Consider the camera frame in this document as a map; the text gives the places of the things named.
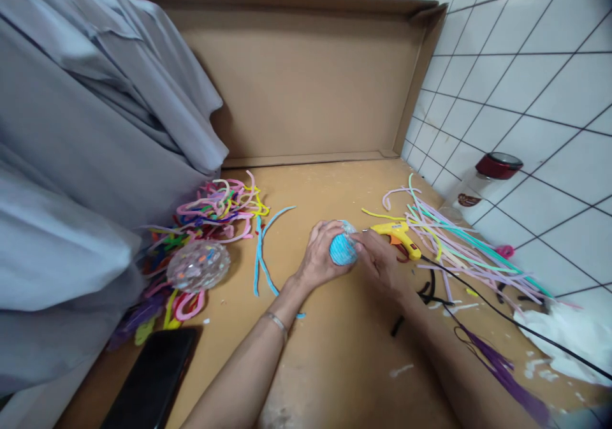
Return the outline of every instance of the black phone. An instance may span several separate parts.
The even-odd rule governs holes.
[[[163,330],[145,343],[102,429],[162,429],[193,356],[196,328]]]

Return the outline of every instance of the blue yarn ball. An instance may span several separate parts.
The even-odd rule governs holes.
[[[330,256],[336,265],[351,265],[357,261],[357,251],[355,250],[355,240],[350,234],[356,233],[355,227],[347,221],[341,221],[344,225],[344,233],[336,236],[331,241]]]

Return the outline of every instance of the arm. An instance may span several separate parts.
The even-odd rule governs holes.
[[[375,232],[353,235],[368,275],[404,312],[463,427],[536,429],[536,422],[444,323],[423,304],[398,272],[395,250]]]
[[[306,254],[266,312],[291,328],[300,307],[315,288],[350,270],[330,257],[330,244],[343,232],[338,221],[319,222],[311,231]],[[282,347],[283,330],[269,317],[261,317],[210,383],[182,429],[250,428],[255,425],[274,377]]]

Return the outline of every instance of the yellow glue gun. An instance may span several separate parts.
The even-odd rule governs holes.
[[[391,237],[391,244],[401,244],[404,246],[410,260],[419,260],[421,258],[421,249],[406,235],[406,232],[410,229],[406,222],[374,225],[371,228],[379,235],[389,235]]]

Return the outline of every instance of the glass jar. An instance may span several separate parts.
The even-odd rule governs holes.
[[[482,199],[489,197],[522,167],[523,162],[512,155],[501,152],[484,155],[446,198],[440,213],[454,223],[462,219],[469,221],[475,209],[483,206]]]

